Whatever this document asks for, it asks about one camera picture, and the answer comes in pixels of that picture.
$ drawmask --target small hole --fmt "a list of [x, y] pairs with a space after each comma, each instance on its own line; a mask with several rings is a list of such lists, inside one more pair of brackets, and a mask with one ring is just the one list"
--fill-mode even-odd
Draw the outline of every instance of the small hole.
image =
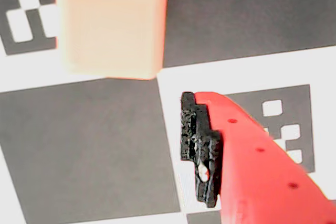
[[292, 189], [297, 189], [299, 187], [297, 183], [293, 183], [293, 182], [289, 183], [288, 186]]
[[228, 122], [229, 122], [229, 123], [236, 123], [236, 122], [237, 122], [237, 119], [233, 119], [233, 118], [231, 118], [231, 119], [228, 120]]

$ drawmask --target red 3d-printed object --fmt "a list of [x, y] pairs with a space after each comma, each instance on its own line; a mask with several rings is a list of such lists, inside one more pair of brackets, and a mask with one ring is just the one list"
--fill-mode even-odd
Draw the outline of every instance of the red 3d-printed object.
[[60, 48], [75, 73], [152, 79], [162, 68], [166, 0], [57, 0]]
[[336, 224], [332, 202], [240, 106], [214, 92], [181, 102], [181, 159], [195, 163], [199, 201], [214, 207], [220, 194], [223, 224]]

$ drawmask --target gray surface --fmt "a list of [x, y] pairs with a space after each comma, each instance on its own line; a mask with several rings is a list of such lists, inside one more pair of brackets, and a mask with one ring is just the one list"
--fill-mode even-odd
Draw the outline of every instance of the gray surface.
[[0, 143], [28, 224], [180, 210], [156, 81], [2, 93]]
[[198, 212], [187, 215], [188, 224], [221, 224], [219, 211]]
[[336, 44], [336, 0], [168, 0], [165, 67]]
[[[301, 136], [297, 140], [286, 141], [286, 150], [302, 150], [301, 165], [309, 173], [315, 171], [309, 85], [231, 94], [229, 97], [262, 126], [268, 127], [270, 135], [275, 139], [281, 138], [282, 126], [299, 124]], [[282, 101], [283, 113], [279, 116], [264, 117], [262, 103], [272, 100]]]

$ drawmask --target black square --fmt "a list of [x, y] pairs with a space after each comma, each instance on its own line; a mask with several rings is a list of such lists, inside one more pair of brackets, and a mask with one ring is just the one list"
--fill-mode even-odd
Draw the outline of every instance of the black square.
[[180, 211], [156, 80], [2, 93], [0, 144], [27, 224]]
[[198, 212], [195, 214], [188, 214], [188, 224], [221, 224], [221, 214], [219, 211]]

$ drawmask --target black 3d-printed part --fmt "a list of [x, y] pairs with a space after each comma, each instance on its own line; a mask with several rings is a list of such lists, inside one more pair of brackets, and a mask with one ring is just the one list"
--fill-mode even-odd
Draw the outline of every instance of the black 3d-printed part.
[[[208, 208], [216, 206], [222, 175], [223, 140], [219, 131], [210, 128], [206, 105], [196, 104], [195, 95], [181, 97], [181, 160], [195, 164], [196, 198]], [[203, 163], [209, 179], [203, 182], [198, 166]]]

